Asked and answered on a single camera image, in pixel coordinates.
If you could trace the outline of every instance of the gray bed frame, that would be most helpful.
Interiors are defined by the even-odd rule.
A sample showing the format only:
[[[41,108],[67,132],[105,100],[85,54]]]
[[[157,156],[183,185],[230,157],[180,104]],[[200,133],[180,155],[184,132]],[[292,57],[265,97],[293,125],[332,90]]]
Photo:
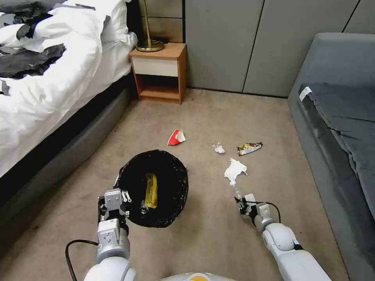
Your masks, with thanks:
[[[0,208],[0,227],[94,154],[124,113],[131,96],[129,88],[123,89],[79,135],[3,205]]]
[[[320,33],[314,38],[288,98],[294,123],[333,233],[352,281],[375,280],[375,229],[365,200],[350,201],[327,160],[298,101],[304,83],[375,87],[375,35]],[[361,188],[353,190],[361,196]],[[372,227],[364,227],[361,219]]]

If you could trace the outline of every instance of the black cable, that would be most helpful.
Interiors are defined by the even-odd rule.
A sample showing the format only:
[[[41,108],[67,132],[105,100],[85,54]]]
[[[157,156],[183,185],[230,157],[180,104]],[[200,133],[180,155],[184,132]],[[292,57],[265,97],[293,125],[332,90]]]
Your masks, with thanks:
[[[278,214],[279,214],[279,223],[281,223],[281,214],[280,214],[280,210],[279,210],[279,208],[278,208],[275,204],[273,204],[273,203],[271,203],[271,202],[266,202],[266,201],[246,201],[246,202],[247,202],[247,203],[254,203],[254,204],[266,203],[266,204],[270,204],[270,205],[274,206],[274,207],[276,208]]]
[[[73,281],[77,281],[77,277],[75,276],[75,273],[74,273],[74,270],[73,270],[73,266],[71,265],[71,261],[70,261],[70,257],[69,257],[69,246],[71,244],[74,244],[74,243],[86,243],[86,244],[91,244],[91,245],[95,245],[95,246],[97,246],[98,243],[94,242],[94,241],[90,241],[90,240],[77,239],[77,240],[70,241],[66,245],[66,247],[65,247],[66,263],[68,264],[68,268],[69,268],[69,272],[70,272],[72,280]]]

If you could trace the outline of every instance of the sofa armrest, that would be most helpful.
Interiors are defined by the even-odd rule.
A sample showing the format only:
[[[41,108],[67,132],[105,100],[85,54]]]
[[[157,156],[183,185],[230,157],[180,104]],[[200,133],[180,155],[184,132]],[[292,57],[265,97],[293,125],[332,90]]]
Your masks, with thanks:
[[[375,86],[375,35],[315,35],[292,88],[292,98],[303,83]]]

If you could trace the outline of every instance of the lamp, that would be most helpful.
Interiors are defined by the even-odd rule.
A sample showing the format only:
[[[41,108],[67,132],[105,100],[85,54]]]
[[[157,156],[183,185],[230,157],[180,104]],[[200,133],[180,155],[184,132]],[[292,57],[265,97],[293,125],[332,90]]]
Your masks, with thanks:
[[[148,14],[146,0],[143,0],[145,7],[145,21],[146,21],[146,31],[147,31],[147,40],[137,43],[137,50],[141,52],[155,52],[164,49],[164,43],[159,40],[151,40],[150,38],[150,29],[148,28]]]

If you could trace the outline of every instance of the floor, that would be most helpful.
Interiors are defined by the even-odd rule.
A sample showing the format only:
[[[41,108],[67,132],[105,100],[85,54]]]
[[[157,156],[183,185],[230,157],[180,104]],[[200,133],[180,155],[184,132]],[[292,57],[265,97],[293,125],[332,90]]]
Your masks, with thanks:
[[[174,129],[186,142],[166,145]],[[263,142],[239,157],[236,146]],[[216,154],[212,142],[226,150]],[[65,245],[95,240],[97,197],[110,189],[134,155],[164,149],[188,168],[189,195],[168,228],[129,223],[131,262],[139,280],[206,271],[238,281],[280,280],[261,236],[238,212],[224,178],[229,158],[248,167],[237,185],[257,200],[275,203],[282,222],[296,233],[332,280],[348,280],[329,222],[285,99],[188,90],[183,104],[134,101],[98,151],[2,230],[1,280],[69,280]],[[79,280],[94,265],[95,247],[75,245],[71,259]]]

